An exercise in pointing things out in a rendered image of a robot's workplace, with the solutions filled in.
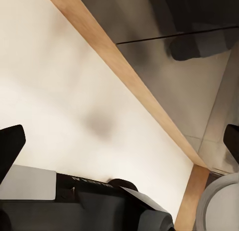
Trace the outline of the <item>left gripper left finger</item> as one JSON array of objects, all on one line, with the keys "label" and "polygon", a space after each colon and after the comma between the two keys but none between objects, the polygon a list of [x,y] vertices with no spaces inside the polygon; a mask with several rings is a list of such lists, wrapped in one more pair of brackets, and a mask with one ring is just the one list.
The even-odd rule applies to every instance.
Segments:
[{"label": "left gripper left finger", "polygon": [[26,143],[21,124],[0,130],[0,184]]}]

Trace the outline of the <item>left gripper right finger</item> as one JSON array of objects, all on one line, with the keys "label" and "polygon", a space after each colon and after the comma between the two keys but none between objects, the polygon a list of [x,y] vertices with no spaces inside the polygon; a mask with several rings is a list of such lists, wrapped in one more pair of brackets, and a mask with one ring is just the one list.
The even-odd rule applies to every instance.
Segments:
[{"label": "left gripper right finger", "polygon": [[228,124],[223,142],[239,164],[239,126]]}]

